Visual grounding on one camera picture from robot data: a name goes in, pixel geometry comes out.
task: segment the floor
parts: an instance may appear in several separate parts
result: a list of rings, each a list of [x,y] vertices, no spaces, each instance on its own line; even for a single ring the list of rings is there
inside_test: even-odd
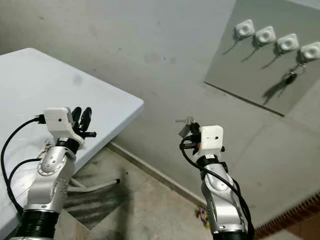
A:
[[[212,240],[196,206],[107,147],[74,178],[86,186],[120,178],[98,193],[71,194],[55,240]]]

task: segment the gray metal panel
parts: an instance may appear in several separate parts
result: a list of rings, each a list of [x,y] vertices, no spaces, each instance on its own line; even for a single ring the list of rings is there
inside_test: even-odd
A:
[[[255,49],[250,36],[225,53],[235,43],[235,25],[246,19],[252,19],[256,31],[273,26],[277,38],[296,33],[303,46],[320,41],[320,11],[284,0],[238,0],[205,77],[212,86],[284,115],[319,79],[320,59],[309,62],[304,73],[299,68],[297,73],[302,74],[280,95],[281,90],[275,90],[277,84],[297,65],[298,52],[286,53],[263,68],[274,59],[275,44],[261,47],[244,60]],[[273,95],[267,103],[266,93]]]

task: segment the gray wall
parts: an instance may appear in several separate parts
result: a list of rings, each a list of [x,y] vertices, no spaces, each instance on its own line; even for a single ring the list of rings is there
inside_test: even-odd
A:
[[[224,160],[257,225],[319,189],[320,82],[286,118],[205,85],[234,4],[3,0],[0,53],[33,47],[142,98],[143,114],[115,141],[199,196],[174,121],[223,126]]]

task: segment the white table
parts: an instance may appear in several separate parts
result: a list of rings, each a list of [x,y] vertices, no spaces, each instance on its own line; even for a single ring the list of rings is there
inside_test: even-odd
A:
[[[92,108],[85,147],[76,154],[78,171],[104,145],[121,132],[143,110],[144,102],[36,49],[26,48],[0,56],[0,147],[22,123],[48,107]],[[10,142],[5,155],[7,173],[26,159],[34,158],[52,137],[47,127],[31,123]],[[12,179],[12,189],[21,205],[34,179],[35,162],[21,166]],[[7,196],[0,174],[0,240],[18,224],[16,210]]]

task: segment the robotic arm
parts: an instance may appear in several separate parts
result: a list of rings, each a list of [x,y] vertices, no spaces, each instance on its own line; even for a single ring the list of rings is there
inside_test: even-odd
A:
[[[80,107],[72,113],[66,107],[44,111],[46,126],[56,144],[49,148],[37,167],[16,237],[11,240],[53,239],[74,173],[76,153],[84,146],[85,138],[96,137],[95,132],[86,132],[91,121],[91,108],[83,111],[79,123],[81,111]]]
[[[192,117],[188,117],[179,135],[183,137],[179,146],[183,156],[200,169],[201,190],[207,203],[213,239],[252,240],[254,228],[249,208],[241,196],[238,183],[228,174],[227,164],[221,162],[221,152],[225,151],[223,128],[218,125],[200,127]],[[185,149],[193,149],[192,159]]]

